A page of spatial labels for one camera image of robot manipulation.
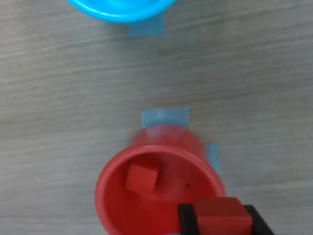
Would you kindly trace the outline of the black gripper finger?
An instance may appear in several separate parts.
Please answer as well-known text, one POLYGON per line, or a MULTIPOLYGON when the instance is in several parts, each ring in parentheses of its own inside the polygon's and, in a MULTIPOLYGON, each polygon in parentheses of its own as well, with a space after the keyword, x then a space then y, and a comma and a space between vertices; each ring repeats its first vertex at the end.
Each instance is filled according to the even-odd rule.
POLYGON ((181 235, 200 235, 192 204, 178 204, 181 235))
POLYGON ((244 205, 252 217, 252 235, 275 235, 258 211, 252 205, 244 205))

